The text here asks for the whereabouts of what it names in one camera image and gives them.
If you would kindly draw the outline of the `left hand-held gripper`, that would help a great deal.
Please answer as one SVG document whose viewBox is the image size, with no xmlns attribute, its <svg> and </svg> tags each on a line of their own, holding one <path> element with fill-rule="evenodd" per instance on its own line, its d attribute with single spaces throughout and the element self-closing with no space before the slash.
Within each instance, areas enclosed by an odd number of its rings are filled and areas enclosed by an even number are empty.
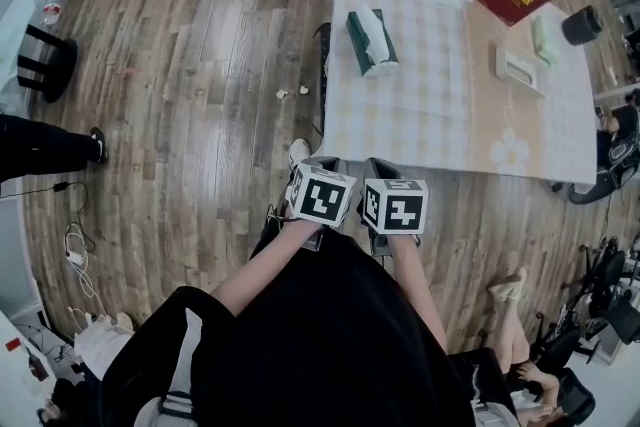
<svg viewBox="0 0 640 427">
<path fill-rule="evenodd" d="M 342 225 L 356 182 L 338 157 L 310 157 L 294 166 L 284 195 L 285 221 L 305 220 L 321 225 L 303 248 L 319 251 L 324 231 Z"/>
</svg>

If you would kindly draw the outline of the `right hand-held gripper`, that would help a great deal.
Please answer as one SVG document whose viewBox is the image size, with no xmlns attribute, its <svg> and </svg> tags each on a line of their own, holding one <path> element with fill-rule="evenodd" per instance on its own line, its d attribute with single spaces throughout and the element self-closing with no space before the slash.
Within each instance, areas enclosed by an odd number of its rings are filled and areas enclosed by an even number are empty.
<svg viewBox="0 0 640 427">
<path fill-rule="evenodd" d="M 420 245 L 428 199 L 424 180 L 405 178 L 389 161 L 374 157 L 365 161 L 357 212 L 367 227 L 373 256 L 391 255 L 391 235 L 408 235 Z"/>
</svg>

